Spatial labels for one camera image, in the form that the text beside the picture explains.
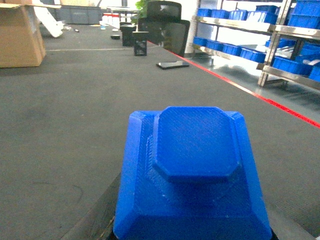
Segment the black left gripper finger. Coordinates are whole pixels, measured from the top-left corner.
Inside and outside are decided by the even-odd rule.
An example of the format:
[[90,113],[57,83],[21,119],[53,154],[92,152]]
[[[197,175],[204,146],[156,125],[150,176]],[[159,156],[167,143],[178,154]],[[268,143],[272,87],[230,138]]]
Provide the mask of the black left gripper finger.
[[112,181],[99,200],[63,237],[63,240],[115,240],[114,217],[121,175]]

